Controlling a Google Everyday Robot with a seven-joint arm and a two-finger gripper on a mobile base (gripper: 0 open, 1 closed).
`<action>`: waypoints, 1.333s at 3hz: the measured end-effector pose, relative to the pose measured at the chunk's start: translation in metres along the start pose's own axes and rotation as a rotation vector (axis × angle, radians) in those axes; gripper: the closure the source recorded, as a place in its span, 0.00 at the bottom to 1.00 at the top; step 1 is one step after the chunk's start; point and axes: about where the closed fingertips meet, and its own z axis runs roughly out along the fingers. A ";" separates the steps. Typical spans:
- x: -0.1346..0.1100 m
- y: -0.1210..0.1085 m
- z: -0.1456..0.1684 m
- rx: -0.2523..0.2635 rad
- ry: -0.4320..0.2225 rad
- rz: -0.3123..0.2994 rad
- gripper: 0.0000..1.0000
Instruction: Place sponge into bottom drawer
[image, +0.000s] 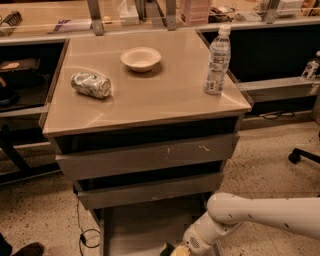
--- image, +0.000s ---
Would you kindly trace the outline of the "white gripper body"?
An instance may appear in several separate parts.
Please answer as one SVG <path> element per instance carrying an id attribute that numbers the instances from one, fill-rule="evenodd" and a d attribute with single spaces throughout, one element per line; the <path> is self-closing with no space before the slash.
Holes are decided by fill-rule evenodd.
<path id="1" fill-rule="evenodd" d="M 188 248 L 191 256 L 204 256 L 212 248 L 200 238 L 193 225 L 185 231 L 182 244 Z"/>

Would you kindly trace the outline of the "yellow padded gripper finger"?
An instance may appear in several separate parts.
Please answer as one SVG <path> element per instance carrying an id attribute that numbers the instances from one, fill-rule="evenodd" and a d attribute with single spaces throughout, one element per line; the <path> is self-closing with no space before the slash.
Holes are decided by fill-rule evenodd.
<path id="1" fill-rule="evenodd" d="M 189 248 L 183 245 L 177 246 L 170 256 L 190 256 Z"/>

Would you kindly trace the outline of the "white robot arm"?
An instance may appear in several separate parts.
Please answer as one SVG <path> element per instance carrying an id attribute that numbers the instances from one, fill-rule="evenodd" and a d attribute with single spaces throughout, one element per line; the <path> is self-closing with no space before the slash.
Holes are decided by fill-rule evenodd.
<path id="1" fill-rule="evenodd" d="M 320 198 L 248 199 L 215 193 L 207 201 L 206 212 L 189 226 L 170 256 L 204 256 L 243 222 L 320 239 Z"/>

